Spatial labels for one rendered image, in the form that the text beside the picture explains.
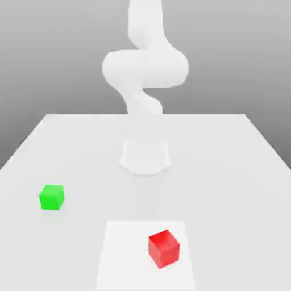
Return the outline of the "small red cube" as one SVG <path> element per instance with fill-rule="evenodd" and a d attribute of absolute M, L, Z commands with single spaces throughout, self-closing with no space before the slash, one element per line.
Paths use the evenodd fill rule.
<path fill-rule="evenodd" d="M 180 258 L 180 244 L 166 229 L 148 238 L 148 254 L 159 269 L 177 262 Z"/>

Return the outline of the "small green cube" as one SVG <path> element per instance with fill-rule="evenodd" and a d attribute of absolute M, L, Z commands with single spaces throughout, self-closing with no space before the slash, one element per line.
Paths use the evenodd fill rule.
<path fill-rule="evenodd" d="M 64 202 L 62 185 L 46 185 L 39 194 L 40 206 L 44 210 L 60 210 Z"/>

